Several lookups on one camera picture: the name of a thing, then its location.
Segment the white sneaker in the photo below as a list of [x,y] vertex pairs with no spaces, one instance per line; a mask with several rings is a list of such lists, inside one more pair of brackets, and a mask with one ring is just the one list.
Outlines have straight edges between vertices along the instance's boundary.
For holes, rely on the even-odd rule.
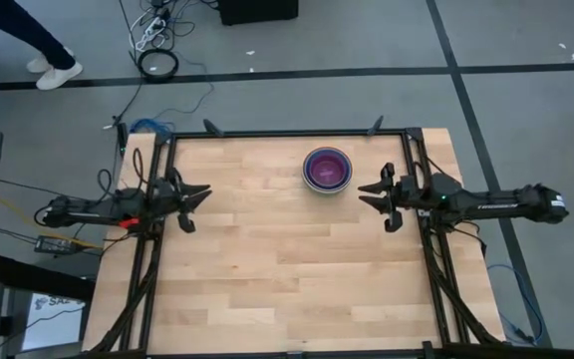
[[50,70],[46,71],[44,76],[37,81],[37,89],[44,91],[57,89],[68,80],[81,74],[82,71],[84,71],[84,67],[81,66],[80,63],[75,63],[75,66],[68,70],[59,70],[51,67]]
[[[64,47],[64,49],[66,49],[66,51],[68,52],[68,54],[70,54],[70,56],[75,57],[75,53],[72,52],[72,50],[68,49],[67,47]],[[26,65],[26,69],[28,69],[28,71],[30,71],[33,74],[43,74],[46,71],[50,70],[51,67],[52,66],[50,66],[44,54],[40,54],[38,58],[29,62],[28,65]]]

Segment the floor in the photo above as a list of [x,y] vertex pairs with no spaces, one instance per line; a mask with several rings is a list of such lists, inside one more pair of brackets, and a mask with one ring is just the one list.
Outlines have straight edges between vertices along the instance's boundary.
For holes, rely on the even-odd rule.
[[[119,3],[19,2],[77,53],[86,68],[81,79],[96,81],[49,93],[13,90],[31,89],[36,78],[24,64],[35,53],[0,32],[0,177],[95,197],[95,175],[112,166],[115,145],[115,134],[102,127],[137,89]],[[574,1],[300,5],[293,21],[233,27],[222,26],[206,6],[188,8],[186,19],[196,29],[177,41],[176,50],[204,63],[210,74],[238,75],[214,76],[215,91],[193,115],[168,113],[164,119],[178,131],[201,131],[206,118],[225,130],[344,129],[367,128],[384,115],[386,127],[448,128],[469,189],[544,182],[561,191],[571,212],[563,223],[518,219],[512,227],[553,346],[574,348],[574,71],[556,71],[574,69]],[[126,6],[131,19],[142,11],[136,2]],[[448,45],[454,58],[444,56]],[[533,64],[542,66],[517,66]],[[150,66],[165,64],[154,59]],[[337,69],[349,70],[327,71]],[[178,72],[200,73],[199,66],[183,63]],[[208,90],[199,82],[144,86],[125,121],[166,108],[191,109]],[[51,199],[3,183],[0,196],[28,213]],[[0,226],[36,234],[2,207]],[[100,242],[103,234],[90,226],[81,237]],[[510,227],[495,220],[481,224],[489,265],[510,263],[507,234]],[[2,236],[0,253],[27,262],[50,259]],[[502,269],[490,276],[502,313],[530,331],[515,277]]]

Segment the wooden tabletop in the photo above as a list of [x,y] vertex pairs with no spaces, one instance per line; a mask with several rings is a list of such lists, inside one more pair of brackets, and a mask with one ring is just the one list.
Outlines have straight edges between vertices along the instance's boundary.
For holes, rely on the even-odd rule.
[[[461,180],[448,131],[424,133],[429,156]],[[354,167],[350,185],[333,196],[311,192],[301,178],[305,156],[325,146]],[[138,183],[128,160],[135,148],[147,174],[153,135],[130,136],[120,186]],[[406,173],[399,137],[182,140],[176,148],[183,179],[209,183],[213,194],[192,217],[195,233],[182,232],[175,216],[166,222],[148,354],[440,346],[416,215],[403,211],[405,225],[386,233],[385,217],[358,200],[357,187],[378,181],[386,162]],[[113,228],[109,237],[122,234]],[[503,339],[478,242],[461,233],[448,241],[462,299]],[[135,248],[126,240],[104,255],[84,349],[123,309]]]

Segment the person's leg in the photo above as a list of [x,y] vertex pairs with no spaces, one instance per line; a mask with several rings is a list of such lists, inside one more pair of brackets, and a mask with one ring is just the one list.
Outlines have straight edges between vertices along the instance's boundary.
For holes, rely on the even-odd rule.
[[28,43],[59,70],[75,66],[75,59],[35,18],[14,0],[0,0],[0,30]]

